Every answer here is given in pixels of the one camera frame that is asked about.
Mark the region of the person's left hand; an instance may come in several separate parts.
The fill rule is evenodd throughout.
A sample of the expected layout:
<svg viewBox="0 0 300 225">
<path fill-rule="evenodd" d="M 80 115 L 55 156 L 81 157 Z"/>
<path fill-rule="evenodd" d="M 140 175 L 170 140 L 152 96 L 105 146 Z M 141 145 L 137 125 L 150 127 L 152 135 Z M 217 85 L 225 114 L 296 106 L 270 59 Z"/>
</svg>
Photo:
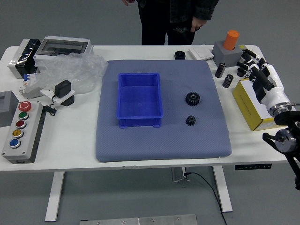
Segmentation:
<svg viewBox="0 0 300 225">
<path fill-rule="evenodd" d="M 204 26 L 207 23 L 207 20 L 198 19 L 196 17 L 192 18 L 191 23 L 191 30 L 190 32 L 195 33 L 197 30 L 199 30 L 202 26 Z"/>
</svg>

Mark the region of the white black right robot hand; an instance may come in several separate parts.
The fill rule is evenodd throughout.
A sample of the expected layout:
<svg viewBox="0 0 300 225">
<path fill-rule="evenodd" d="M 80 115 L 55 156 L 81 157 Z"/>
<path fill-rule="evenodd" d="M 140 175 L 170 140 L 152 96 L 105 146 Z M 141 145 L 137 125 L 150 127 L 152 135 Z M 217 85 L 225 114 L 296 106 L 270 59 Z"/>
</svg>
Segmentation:
<svg viewBox="0 0 300 225">
<path fill-rule="evenodd" d="M 284 92 L 278 73 L 264 57 L 246 49 L 237 66 L 237 75 L 249 79 L 258 102 L 265 105 L 267 110 L 279 107 L 291 109 L 291 102 Z"/>
</svg>

